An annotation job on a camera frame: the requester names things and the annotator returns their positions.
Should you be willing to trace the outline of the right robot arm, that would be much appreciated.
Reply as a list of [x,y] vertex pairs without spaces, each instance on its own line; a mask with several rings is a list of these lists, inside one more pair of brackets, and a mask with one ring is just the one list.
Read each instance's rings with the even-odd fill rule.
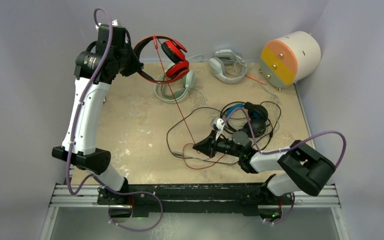
[[217,138],[213,130],[192,148],[210,158],[216,153],[237,157],[238,165],[248,174],[283,171],[280,175],[269,177],[260,191],[262,200],[268,204],[274,203],[281,195],[295,191],[318,196],[337,169],[331,160],[301,140],[295,140],[290,147],[263,154],[253,148],[252,141],[242,131],[224,139]]

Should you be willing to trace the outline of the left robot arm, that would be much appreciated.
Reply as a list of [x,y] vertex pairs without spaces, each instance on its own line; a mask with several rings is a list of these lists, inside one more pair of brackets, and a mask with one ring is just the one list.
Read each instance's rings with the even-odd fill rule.
[[129,199],[128,181],[110,164],[111,153],[96,147],[104,100],[118,74],[128,77],[143,67],[135,55],[130,33],[121,26],[101,24],[97,40],[75,60],[75,96],[68,130],[52,157],[89,172],[110,190],[118,205]]

